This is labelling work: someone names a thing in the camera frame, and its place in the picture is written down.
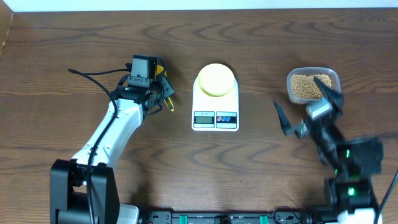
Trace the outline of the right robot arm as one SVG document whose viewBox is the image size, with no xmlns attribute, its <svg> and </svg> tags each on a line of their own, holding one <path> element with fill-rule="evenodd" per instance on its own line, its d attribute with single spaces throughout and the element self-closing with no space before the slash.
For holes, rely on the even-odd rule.
<svg viewBox="0 0 398 224">
<path fill-rule="evenodd" d="M 325 204 L 308 208 L 301 223 L 382 223 L 371 176 L 381 172 L 384 156 L 377 137 L 346 139 L 335 122 L 343 114 L 343 94 L 314 79 L 322 98 L 307 105 L 307 117 L 295 126 L 289 123 L 283 109 L 274 106 L 282 132 L 299 139 L 310 137 L 317 146 L 322 163 L 329 163 L 335 177 L 325 180 Z"/>
</svg>

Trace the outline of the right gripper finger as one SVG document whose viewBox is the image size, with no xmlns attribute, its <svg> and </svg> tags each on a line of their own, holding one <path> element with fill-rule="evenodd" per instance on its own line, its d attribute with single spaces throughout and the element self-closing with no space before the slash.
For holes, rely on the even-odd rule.
<svg viewBox="0 0 398 224">
<path fill-rule="evenodd" d="M 326 86 L 319 78 L 314 77 L 314 82 L 316 83 L 319 90 L 322 92 L 323 96 L 335 107 L 342 108 L 344 105 L 344 96 L 342 93 L 329 88 Z"/>
<path fill-rule="evenodd" d="M 294 129 L 292 128 L 289 120 L 287 119 L 282 107 L 275 101 L 274 102 L 274 106 L 276 108 L 278 117 L 279 117 L 279 121 L 280 121 L 280 126 L 281 126 L 281 130 L 282 132 L 288 136 L 294 133 Z"/>
</svg>

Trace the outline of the yellow measuring scoop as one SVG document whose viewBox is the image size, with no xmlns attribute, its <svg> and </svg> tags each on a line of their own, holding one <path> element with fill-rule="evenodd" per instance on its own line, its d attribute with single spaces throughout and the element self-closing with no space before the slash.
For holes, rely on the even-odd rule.
<svg viewBox="0 0 398 224">
<path fill-rule="evenodd" d="M 161 84 L 163 88 L 164 95 L 162 97 L 164 103 L 167 105 L 170 111 L 174 111 L 175 107 L 171 99 L 171 95 L 174 93 L 169 80 L 167 79 L 167 72 L 163 65 L 157 65 L 156 68 L 156 79 Z"/>
</svg>

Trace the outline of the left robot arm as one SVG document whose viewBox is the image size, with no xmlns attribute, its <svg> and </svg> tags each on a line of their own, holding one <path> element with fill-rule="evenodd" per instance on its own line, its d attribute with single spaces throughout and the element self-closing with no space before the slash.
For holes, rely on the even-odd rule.
<svg viewBox="0 0 398 224">
<path fill-rule="evenodd" d="M 134 131 L 145 117 L 166 105 L 174 94 L 159 57 L 134 55 L 113 91 L 109 106 L 88 142 L 70 159 L 50 170 L 51 223 L 145 223 L 145 213 L 119 200 L 114 169 Z"/>
</svg>

